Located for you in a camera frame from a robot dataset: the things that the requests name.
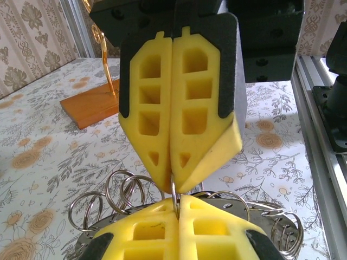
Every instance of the metal ring pile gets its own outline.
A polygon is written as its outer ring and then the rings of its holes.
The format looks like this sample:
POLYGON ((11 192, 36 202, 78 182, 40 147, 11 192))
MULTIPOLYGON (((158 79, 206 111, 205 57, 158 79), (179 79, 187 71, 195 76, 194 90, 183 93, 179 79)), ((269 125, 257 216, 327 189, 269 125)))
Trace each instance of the metal ring pile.
MULTIPOLYGON (((131 214, 131 211, 126 208, 133 209, 132 213, 134 213, 134 211, 136 212, 143 209, 144 206, 147 206, 147 205, 144 205, 145 204, 145 189, 144 189, 144 185, 141 183, 140 180, 148 181, 157 188, 156 184, 149 177, 142 176, 142 175, 134 175, 133 173, 126 170, 118 170, 113 172, 106 180, 105 192, 99 192, 99 191, 86 192, 78 196, 71 203, 69 211, 68 211, 68 219, 70 223, 72 224, 74 228, 76 228, 77 230, 81 232, 86 232, 86 235, 89 238, 92 238, 92 236, 90 236, 89 233, 100 230, 100 227, 95 227, 95 224, 98 221, 100 221, 100 218, 101 218, 101 214, 103 210, 103 197, 106 198, 108 204, 112 208, 112 213, 111 213, 112 218, 110 220, 110 223, 115 221, 116 216, 118 214, 120 215, 131 214), (123 180, 123 182, 121 183, 120 200, 117 203, 115 203, 110 195, 110 181, 117 174, 126 175, 127 178, 123 180), (134 206, 130 200, 131 196, 133 195, 135 191, 136 186, 138 186, 140 191, 140 202, 141 202, 140 206, 134 206), (90 199, 88 203, 88 206, 83 218, 83 225, 82 227, 79 227, 73 221, 72 212, 74 210, 75 205, 80 200, 85 199, 89 196, 92 196, 92 198, 90 199), (91 215, 91 209, 97 199, 99 200, 99 210, 98 210, 98 215, 96 217, 97 221, 95 224, 88 227, 88 221, 91 215)), ((303 230, 303 225, 299 217, 295 213, 287 212, 281 206, 275 203, 267 202, 267 201, 257 201, 257 200, 246 201, 243 198, 241 198, 239 195, 230 191, 218 191, 218 192, 203 191, 202 183, 200 183, 200 189, 201 191, 194 193, 193 196, 197 198, 225 200, 221 197, 221 195, 226 194, 229 197, 228 199, 230 200, 230 202, 235 200, 241 202, 245 207, 245 212, 247 215, 246 220, 248 221, 250 221, 252 211, 261 211, 261 215, 263 217, 270 218, 271 220, 273 220, 273 225, 271 228, 271 240, 274 242, 274 244, 279 249, 281 254, 287 260, 296 260, 298 258, 300 249, 302 247, 303 240, 304 240, 304 230, 303 230), (294 224, 294 226, 297 229, 295 239, 293 239, 293 232, 290 230, 293 228, 293 226, 290 226, 290 225, 281 226, 282 218, 284 217, 288 218, 289 216, 293 216, 293 218, 289 220, 294 224)), ((164 193, 161 190, 159 190, 159 192, 161 195, 161 199, 164 199, 165 198, 164 193)), ((179 194, 175 192, 175 184, 173 181, 172 181, 172 202, 173 202, 173 208, 175 210, 175 214, 177 217, 179 217, 179 194)))

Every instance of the black rubber pad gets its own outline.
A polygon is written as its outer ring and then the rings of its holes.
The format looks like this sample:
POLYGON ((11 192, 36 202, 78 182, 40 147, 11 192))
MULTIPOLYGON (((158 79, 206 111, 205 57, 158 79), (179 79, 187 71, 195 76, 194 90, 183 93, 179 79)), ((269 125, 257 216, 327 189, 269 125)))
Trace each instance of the black rubber pad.
POLYGON ((102 260, 110 242, 113 239, 112 233, 106 233, 93 239, 83 252, 79 260, 102 260))
POLYGON ((255 230, 247 230, 246 236, 259 260, 285 260, 268 236, 255 230))

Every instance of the black bracket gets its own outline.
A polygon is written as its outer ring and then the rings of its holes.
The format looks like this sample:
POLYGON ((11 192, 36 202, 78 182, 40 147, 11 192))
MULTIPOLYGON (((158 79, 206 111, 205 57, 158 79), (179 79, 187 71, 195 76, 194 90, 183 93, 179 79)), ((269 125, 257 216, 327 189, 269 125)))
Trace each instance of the black bracket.
MULTIPOLYGON (((114 46, 121 47, 132 34, 152 37, 149 28, 171 35, 176 3, 184 2, 192 0, 103 0, 93 5, 90 17, 114 46)), ((304 1, 198 0, 195 12, 201 18, 221 10, 238 19, 246 82, 290 80, 304 1)), ((214 30, 222 34, 228 29, 214 30)))
POLYGON ((347 22, 331 42, 326 65, 339 76, 333 86, 314 86, 312 92, 333 150, 347 153, 347 22))

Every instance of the floral wallpaper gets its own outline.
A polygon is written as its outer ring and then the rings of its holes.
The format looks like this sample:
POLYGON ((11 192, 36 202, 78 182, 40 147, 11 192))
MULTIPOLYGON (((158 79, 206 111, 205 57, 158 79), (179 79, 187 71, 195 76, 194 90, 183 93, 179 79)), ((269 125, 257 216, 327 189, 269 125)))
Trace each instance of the floral wallpaper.
MULTIPOLYGON (((98 1, 100 0, 89 0, 91 4, 98 1)), ((80 3, 80 6, 89 36, 93 38, 93 21, 83 4, 80 3)), ((305 0, 305 6, 306 14, 297 46, 298 55, 324 56, 340 23, 347 20, 347 0, 305 0)), ((92 41, 92 45, 96 57, 101 57, 100 46, 95 41, 92 41)), ((107 45, 110 50, 109 57, 119 57, 119 48, 113 47, 109 42, 107 45)))
POLYGON ((0 0, 0 98, 77 56, 59 0, 0 0))

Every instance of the gold metal stand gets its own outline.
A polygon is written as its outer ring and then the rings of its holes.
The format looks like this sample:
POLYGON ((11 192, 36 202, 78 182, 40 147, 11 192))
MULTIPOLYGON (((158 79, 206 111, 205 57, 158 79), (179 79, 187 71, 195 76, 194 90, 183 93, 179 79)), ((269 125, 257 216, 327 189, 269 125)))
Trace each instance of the gold metal stand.
MULTIPOLYGON (((82 0, 88 13, 91 5, 82 0)), ((104 33, 92 25, 95 41, 101 45, 102 65, 104 66, 107 83, 60 101, 60 105, 70 118, 83 129, 119 112, 119 80, 112 81, 107 62, 107 45, 104 33)))

